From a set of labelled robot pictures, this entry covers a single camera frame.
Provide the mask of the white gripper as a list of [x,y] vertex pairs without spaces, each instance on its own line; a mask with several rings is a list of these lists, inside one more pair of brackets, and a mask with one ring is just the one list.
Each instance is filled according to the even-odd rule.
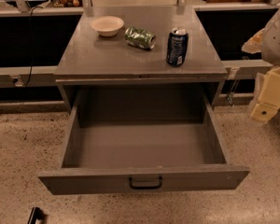
[[249,104],[248,117],[256,123],[266,124],[280,109],[280,8],[264,29],[251,36],[242,51],[255,54],[276,66],[266,74],[257,73],[254,98]]

